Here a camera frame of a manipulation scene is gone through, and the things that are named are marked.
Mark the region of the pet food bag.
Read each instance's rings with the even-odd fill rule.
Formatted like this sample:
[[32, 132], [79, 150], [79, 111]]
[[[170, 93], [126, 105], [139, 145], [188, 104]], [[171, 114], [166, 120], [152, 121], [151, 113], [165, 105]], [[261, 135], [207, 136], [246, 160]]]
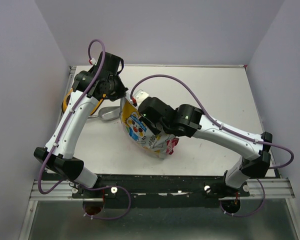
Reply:
[[179, 138], [163, 131], [153, 133], [126, 97], [120, 100], [119, 118], [126, 135], [148, 155], [165, 159], [174, 153]]

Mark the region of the metal food scoop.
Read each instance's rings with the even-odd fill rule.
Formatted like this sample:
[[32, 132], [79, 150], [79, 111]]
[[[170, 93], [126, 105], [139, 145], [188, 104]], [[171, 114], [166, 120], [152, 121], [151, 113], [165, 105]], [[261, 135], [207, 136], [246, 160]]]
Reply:
[[107, 106], [102, 107], [97, 115], [91, 115], [88, 119], [99, 119], [103, 122], [110, 122], [120, 117], [120, 106]]

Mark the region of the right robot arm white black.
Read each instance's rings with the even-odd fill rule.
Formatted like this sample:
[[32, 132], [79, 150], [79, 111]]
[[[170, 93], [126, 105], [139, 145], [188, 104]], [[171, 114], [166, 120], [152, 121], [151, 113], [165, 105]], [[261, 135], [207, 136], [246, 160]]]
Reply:
[[148, 96], [137, 104], [137, 110], [144, 123], [157, 133], [206, 140], [239, 154], [239, 161], [225, 172], [220, 183], [220, 191], [226, 196], [233, 195], [250, 178], [265, 177], [270, 168], [270, 149], [262, 141], [271, 140], [271, 134], [249, 133], [212, 122], [200, 108], [182, 104], [173, 109], [157, 97]]

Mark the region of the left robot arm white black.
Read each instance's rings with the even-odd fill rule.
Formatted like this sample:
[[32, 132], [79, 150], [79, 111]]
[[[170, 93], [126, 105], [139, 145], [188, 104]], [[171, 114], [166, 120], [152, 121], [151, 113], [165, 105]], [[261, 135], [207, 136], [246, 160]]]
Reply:
[[98, 176], [74, 157], [75, 147], [83, 127], [101, 100], [116, 101], [126, 95], [127, 87], [119, 74], [124, 61], [111, 53], [101, 53], [97, 63], [88, 71], [81, 71], [75, 77], [69, 95], [68, 105], [50, 140], [44, 147], [34, 150], [34, 157], [43, 168], [80, 184], [91, 198], [97, 197], [101, 185]]

